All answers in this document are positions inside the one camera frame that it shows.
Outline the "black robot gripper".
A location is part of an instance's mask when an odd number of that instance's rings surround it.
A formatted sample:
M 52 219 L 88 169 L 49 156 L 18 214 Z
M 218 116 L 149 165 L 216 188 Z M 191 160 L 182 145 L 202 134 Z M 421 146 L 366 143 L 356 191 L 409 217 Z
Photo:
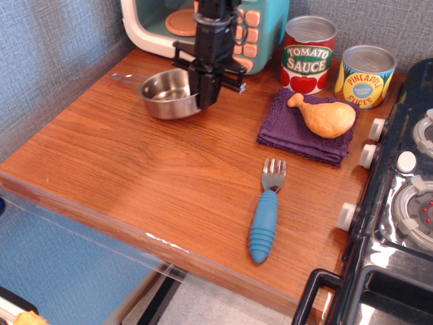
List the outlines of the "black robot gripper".
M 202 110 L 217 101 L 222 86 L 238 93 L 246 88 L 246 67 L 232 57 L 235 30 L 235 22 L 199 22 L 194 44 L 173 43 L 173 64 L 188 71 L 190 94 L 199 93 Z

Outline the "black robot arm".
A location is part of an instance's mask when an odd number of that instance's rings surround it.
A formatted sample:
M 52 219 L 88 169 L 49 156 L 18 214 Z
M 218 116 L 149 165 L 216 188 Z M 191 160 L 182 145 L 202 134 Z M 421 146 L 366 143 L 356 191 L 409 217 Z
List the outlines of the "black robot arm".
M 173 64 L 188 72 L 190 94 L 197 107 L 216 103 L 221 87 L 241 93 L 246 67 L 232 55 L 241 1 L 199 1 L 195 43 L 175 41 Z

